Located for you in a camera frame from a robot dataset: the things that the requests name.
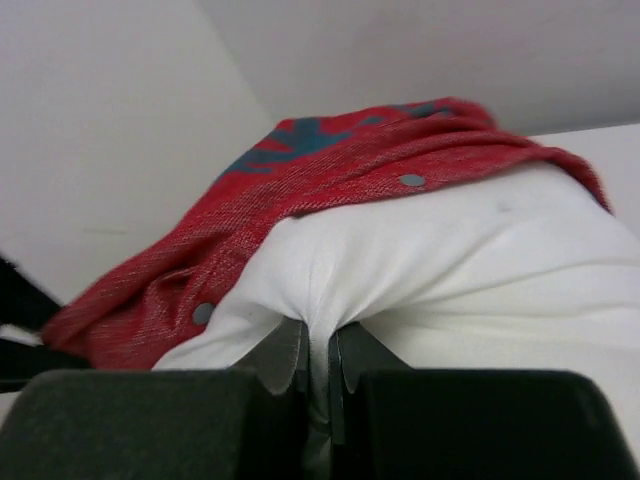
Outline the white pillow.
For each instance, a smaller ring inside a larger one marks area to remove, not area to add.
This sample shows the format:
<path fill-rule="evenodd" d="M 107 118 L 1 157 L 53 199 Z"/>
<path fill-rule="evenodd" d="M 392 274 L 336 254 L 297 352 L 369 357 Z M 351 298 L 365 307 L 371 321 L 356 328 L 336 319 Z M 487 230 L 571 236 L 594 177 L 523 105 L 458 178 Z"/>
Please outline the white pillow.
<path fill-rule="evenodd" d="M 639 242 L 556 167 L 280 221 L 157 368 L 230 366 L 283 318 L 308 327 L 316 421 L 330 337 L 359 322 L 414 367 L 585 375 L 639 445 Z"/>

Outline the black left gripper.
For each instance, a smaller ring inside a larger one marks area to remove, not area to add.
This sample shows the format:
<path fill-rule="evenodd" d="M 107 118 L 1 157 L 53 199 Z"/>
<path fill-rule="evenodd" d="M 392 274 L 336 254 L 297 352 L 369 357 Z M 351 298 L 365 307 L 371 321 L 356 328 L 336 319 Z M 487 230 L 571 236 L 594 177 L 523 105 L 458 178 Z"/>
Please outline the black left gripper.
<path fill-rule="evenodd" d="M 60 305 L 25 277 L 18 267 L 1 258 L 1 326 L 39 334 Z M 81 357 L 45 345 L 1 339 L 1 392 L 22 390 L 41 373 L 64 369 L 90 369 Z"/>

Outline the red patterned pillowcase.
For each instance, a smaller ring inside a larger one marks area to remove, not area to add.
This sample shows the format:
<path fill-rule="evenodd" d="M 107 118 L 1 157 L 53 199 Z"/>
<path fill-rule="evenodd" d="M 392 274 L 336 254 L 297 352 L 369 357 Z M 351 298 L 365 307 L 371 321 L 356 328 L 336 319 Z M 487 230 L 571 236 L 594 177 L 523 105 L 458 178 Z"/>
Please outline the red patterned pillowcase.
<path fill-rule="evenodd" d="M 176 227 L 114 268 L 42 328 L 94 367 L 148 369 L 202 330 L 273 226 L 290 216 L 428 193 L 536 160 L 608 199 L 582 158 L 500 129 L 454 97 L 286 119 L 233 162 Z"/>

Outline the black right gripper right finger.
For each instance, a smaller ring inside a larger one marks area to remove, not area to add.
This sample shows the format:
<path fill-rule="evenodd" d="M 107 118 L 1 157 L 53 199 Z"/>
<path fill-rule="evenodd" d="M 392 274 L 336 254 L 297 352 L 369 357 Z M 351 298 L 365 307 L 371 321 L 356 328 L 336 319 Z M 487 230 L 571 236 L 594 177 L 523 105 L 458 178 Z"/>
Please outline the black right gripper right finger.
<path fill-rule="evenodd" d="M 631 479 L 635 462 L 588 378 L 414 369 L 359 324 L 329 342 L 336 479 Z"/>

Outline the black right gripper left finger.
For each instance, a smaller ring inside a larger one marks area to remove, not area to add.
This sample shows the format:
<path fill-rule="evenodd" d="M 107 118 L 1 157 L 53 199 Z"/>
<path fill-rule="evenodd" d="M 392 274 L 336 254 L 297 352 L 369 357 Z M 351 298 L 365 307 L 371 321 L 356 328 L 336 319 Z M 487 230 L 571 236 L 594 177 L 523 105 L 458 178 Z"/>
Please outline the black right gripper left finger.
<path fill-rule="evenodd" d="M 1 427 L 5 479 L 299 479 L 306 328 L 283 320 L 223 370 L 58 370 Z"/>

